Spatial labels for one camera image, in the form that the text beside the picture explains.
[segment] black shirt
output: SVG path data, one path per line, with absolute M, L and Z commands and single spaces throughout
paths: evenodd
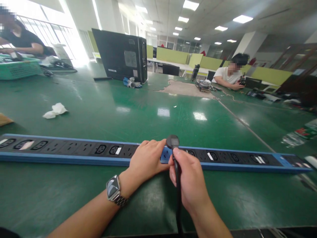
M 0 32 L 0 37 L 9 41 L 14 47 L 18 48 L 30 48 L 32 47 L 32 43 L 40 44 L 43 46 L 43 55 L 52 55 L 37 35 L 25 28 L 21 28 L 21 30 L 21 37 L 17 37 L 10 30 L 3 30 Z

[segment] hand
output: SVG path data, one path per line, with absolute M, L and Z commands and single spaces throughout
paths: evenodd
M 244 88 L 244 85 L 240 85 L 238 82 L 236 82 L 235 84 L 232 84 L 230 88 L 233 90 L 239 90 Z
M 202 168 L 199 160 L 187 152 L 175 148 L 173 153 L 182 169 L 182 202 L 186 210 L 192 215 L 192 213 L 204 209 L 204 207 L 211 203 Z M 172 156 L 173 155 L 171 155 L 168 162 L 171 166 L 169 169 L 169 176 L 176 187 L 175 166 Z
M 9 55 L 13 52 L 14 52 L 14 49 L 11 49 L 11 48 L 0 49 L 0 53 L 5 54 L 5 55 Z
M 165 143 L 166 139 L 161 141 L 145 140 L 132 156 L 128 170 L 136 176 L 140 185 L 154 175 L 169 169 L 168 164 L 160 162 Z

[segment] white tissue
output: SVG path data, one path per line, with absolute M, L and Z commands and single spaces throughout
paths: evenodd
M 56 117 L 56 115 L 63 114 L 67 112 L 66 108 L 60 102 L 52 106 L 53 111 L 49 111 L 43 115 L 46 119 L 51 119 Z

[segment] green workbench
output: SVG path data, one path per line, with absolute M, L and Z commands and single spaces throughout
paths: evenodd
M 305 156 L 314 151 L 314 144 L 290 149 L 280 143 L 283 135 L 311 120 L 308 113 L 263 104 L 231 91 L 227 93 L 244 103 L 215 93 L 234 116 L 215 99 L 156 92 L 169 79 L 189 83 L 182 77 L 149 72 L 142 89 L 130 89 L 117 80 L 95 82 L 93 77 L 105 76 L 100 64 L 77 68 L 79 72 L 70 75 L 0 82 L 0 112 L 15 121 L 0 127 L 0 134 L 128 142 L 176 134 L 185 146 L 270 152 L 237 116 L 278 152 Z M 58 102 L 69 113 L 42 118 Z M 0 226 L 23 237 L 45 236 L 124 169 L 2 162 Z M 204 171 L 204 176 L 209 195 L 230 230 L 317 224 L 317 193 L 303 186 L 297 175 Z M 316 178 L 316 172 L 310 176 Z M 176 189 L 165 172 L 142 185 L 104 236 L 177 232 L 175 211 Z M 194 231 L 185 210 L 182 223 L 186 232 Z

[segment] white t-shirt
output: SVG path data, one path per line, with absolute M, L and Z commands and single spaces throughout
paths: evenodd
M 240 73 L 240 71 L 238 71 L 233 73 L 233 75 L 228 76 L 228 67 L 222 67 L 217 69 L 217 71 L 215 72 L 214 78 L 212 79 L 213 83 L 216 83 L 215 77 L 217 76 L 221 76 L 223 80 L 227 81 L 228 83 L 235 84 L 240 79 L 242 74 Z

